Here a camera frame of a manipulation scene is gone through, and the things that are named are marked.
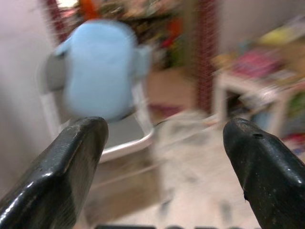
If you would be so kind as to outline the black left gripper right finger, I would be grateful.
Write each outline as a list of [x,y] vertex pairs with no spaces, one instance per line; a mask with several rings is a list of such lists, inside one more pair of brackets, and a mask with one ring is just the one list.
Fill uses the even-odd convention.
[[224,126],[223,142],[260,227],[303,229],[304,163],[278,137],[242,118]]

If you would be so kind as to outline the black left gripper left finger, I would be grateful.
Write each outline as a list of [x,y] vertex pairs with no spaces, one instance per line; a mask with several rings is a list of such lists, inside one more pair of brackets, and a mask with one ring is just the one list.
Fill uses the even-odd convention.
[[103,118],[66,127],[0,201],[3,229],[71,229],[108,139]]

